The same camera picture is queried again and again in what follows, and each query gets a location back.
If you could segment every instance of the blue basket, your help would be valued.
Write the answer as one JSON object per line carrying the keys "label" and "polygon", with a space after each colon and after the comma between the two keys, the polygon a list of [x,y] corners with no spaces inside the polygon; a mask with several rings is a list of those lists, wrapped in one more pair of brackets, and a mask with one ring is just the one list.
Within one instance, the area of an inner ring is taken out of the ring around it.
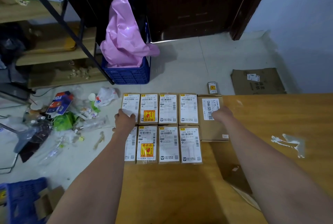
{"label": "blue basket", "polygon": [[47,187],[45,177],[12,184],[0,184],[6,190],[9,224],[43,224],[45,218],[38,220],[34,201],[38,193]]}
{"label": "blue basket", "polygon": [[107,68],[108,62],[103,57],[102,69],[110,76],[115,84],[147,84],[150,78],[150,67],[146,57],[142,59],[142,66],[136,68]]}

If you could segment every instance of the white wall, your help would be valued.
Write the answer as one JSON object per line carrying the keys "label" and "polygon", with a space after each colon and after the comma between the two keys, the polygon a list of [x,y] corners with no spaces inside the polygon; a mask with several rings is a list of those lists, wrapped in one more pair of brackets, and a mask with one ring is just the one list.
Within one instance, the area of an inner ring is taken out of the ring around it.
{"label": "white wall", "polygon": [[270,30],[298,88],[333,92],[333,0],[262,0],[245,32]]}

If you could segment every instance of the orange fragile sticker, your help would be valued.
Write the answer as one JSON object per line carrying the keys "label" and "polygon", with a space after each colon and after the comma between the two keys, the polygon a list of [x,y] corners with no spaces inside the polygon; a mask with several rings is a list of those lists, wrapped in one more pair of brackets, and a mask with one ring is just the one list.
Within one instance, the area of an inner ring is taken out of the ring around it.
{"label": "orange fragile sticker", "polygon": [[144,110],[144,121],[155,121],[155,110]]}
{"label": "orange fragile sticker", "polygon": [[141,157],[153,157],[154,148],[152,143],[141,144]]}

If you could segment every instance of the wooden table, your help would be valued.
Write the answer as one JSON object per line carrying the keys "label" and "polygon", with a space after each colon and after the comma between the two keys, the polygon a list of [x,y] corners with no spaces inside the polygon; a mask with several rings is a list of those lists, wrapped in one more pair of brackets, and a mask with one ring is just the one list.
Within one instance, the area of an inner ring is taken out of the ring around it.
{"label": "wooden table", "polygon": [[[224,96],[250,131],[295,160],[333,196],[333,94]],[[306,156],[270,141],[282,133],[306,140]],[[222,174],[238,163],[231,143],[202,143],[202,165],[125,167],[117,223],[266,223]]]}

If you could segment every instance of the dark brown door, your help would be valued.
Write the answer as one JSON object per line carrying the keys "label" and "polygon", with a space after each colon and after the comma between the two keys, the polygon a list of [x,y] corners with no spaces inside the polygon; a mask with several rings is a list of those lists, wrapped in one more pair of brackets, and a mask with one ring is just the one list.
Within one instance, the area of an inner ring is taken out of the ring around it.
{"label": "dark brown door", "polygon": [[226,31],[241,0],[146,0],[153,41]]}

